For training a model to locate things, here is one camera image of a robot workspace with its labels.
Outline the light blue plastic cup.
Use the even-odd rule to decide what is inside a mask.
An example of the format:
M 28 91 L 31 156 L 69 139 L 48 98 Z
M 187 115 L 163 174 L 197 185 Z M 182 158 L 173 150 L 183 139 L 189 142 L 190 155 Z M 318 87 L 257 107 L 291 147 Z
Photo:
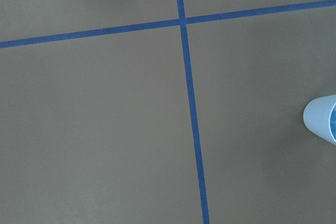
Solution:
M 335 145 L 335 94 L 310 101 L 303 121 L 309 131 Z

